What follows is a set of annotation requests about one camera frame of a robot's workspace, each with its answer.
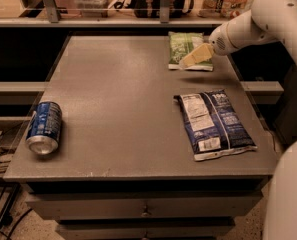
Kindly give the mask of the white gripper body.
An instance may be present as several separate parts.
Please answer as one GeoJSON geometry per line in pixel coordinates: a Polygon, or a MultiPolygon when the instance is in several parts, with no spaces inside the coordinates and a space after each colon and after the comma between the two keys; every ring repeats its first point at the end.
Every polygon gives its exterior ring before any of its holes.
{"type": "Polygon", "coordinates": [[[237,50],[228,35],[228,23],[218,26],[209,36],[209,43],[217,55],[228,55],[237,50]]]}

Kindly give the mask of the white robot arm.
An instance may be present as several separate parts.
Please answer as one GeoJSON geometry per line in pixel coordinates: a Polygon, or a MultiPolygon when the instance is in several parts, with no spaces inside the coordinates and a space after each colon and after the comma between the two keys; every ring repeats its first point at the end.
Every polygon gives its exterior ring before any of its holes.
{"type": "MultiPolygon", "coordinates": [[[[250,10],[217,27],[179,65],[188,68],[250,45],[279,41],[297,66],[297,0],[253,0],[250,10]]],[[[297,141],[281,156],[268,195],[263,240],[297,240],[297,141]]]]}

